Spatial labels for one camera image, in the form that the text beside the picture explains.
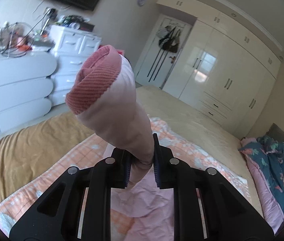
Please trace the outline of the pink quilted padded jacket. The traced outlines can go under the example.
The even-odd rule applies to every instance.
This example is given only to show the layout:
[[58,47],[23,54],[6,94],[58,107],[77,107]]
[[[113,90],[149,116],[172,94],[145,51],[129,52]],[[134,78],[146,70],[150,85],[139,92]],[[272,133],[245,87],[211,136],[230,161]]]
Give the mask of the pink quilted padded jacket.
[[136,98],[129,61],[110,45],[83,64],[66,104],[76,118],[113,149],[130,152],[128,187],[111,191],[111,207],[134,222],[126,240],[173,240],[173,191],[160,190],[154,179],[154,139],[150,119]]

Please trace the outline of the white bedroom door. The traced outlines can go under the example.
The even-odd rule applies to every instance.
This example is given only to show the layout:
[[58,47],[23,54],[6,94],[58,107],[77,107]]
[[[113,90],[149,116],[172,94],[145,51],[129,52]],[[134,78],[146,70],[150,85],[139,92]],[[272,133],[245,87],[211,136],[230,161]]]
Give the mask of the white bedroom door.
[[[160,89],[163,88],[195,22],[196,18],[193,16],[186,16],[181,20],[163,14],[159,16],[134,68],[135,81],[137,84],[142,86],[152,85]],[[159,38],[157,37],[157,32],[167,25],[176,27],[176,30],[178,28],[182,30],[177,53],[164,51],[158,45]]]

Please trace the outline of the blue and pink floral duvet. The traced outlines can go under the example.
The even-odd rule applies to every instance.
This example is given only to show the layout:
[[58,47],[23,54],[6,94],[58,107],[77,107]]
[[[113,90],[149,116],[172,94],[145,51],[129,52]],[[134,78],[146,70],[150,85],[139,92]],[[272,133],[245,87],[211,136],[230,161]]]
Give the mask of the blue and pink floral duvet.
[[264,219],[276,233],[284,224],[284,142],[264,135],[240,143],[238,151],[256,185]]

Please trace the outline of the tan bed sheet mattress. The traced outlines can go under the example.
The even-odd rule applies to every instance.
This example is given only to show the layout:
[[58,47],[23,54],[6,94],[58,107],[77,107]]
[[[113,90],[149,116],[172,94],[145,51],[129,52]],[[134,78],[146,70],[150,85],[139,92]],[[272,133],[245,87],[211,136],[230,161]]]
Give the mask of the tan bed sheet mattress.
[[[137,99],[150,117],[164,120],[173,132],[194,143],[246,179],[252,206],[260,200],[240,141],[216,122],[184,102],[155,87],[139,87]],[[78,143],[92,135],[67,111],[0,139],[0,203],[40,176]]]

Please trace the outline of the white curved-front dresser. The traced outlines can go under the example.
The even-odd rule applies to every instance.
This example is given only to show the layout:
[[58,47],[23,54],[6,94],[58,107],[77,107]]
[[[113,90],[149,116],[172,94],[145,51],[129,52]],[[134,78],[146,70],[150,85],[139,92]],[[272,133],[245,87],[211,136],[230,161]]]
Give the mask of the white curved-front dresser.
[[56,68],[56,58],[47,52],[18,58],[0,54],[0,135],[50,112],[50,75]]

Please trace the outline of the glossy cream built-in wardrobe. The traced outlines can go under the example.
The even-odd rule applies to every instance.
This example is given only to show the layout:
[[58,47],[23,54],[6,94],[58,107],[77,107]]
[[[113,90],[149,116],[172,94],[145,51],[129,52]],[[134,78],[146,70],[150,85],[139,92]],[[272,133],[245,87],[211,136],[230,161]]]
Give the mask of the glossy cream built-in wardrobe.
[[224,0],[158,0],[194,25],[163,90],[237,138],[248,135],[275,84],[278,57]]

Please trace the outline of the white drawer chest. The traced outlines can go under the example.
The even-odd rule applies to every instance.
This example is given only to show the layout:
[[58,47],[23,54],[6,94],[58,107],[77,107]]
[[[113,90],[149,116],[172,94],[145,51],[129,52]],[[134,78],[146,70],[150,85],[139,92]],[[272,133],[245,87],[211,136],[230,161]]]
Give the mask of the white drawer chest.
[[54,42],[50,53],[57,60],[57,68],[50,76],[53,91],[49,95],[52,106],[65,103],[66,94],[75,83],[82,65],[96,50],[102,38],[95,33],[52,25],[49,38]]

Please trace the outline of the bags hanging on door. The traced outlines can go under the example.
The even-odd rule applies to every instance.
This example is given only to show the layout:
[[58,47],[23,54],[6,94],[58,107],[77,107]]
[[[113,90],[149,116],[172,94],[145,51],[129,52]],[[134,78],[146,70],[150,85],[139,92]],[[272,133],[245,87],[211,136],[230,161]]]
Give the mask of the bags hanging on door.
[[157,37],[159,38],[159,47],[171,53],[177,53],[180,45],[180,36],[182,30],[176,27],[167,25],[166,27],[158,30]]

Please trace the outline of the clutter on dresser top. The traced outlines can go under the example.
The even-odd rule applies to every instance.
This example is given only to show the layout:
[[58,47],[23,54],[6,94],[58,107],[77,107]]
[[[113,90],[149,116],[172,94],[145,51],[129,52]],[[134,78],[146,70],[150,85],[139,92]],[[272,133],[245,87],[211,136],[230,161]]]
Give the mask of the clutter on dresser top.
[[31,51],[43,51],[87,56],[99,48],[102,38],[81,16],[56,17],[57,11],[48,8],[34,26],[5,22],[0,26],[0,55],[19,58]]

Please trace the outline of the round lavender wall clock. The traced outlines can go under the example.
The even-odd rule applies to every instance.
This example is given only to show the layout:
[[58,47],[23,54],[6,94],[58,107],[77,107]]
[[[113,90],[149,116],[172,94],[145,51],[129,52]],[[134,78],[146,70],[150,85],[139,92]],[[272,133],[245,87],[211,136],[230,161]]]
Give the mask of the round lavender wall clock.
[[139,7],[144,6],[145,3],[146,3],[146,0],[137,0],[137,5],[138,5]]

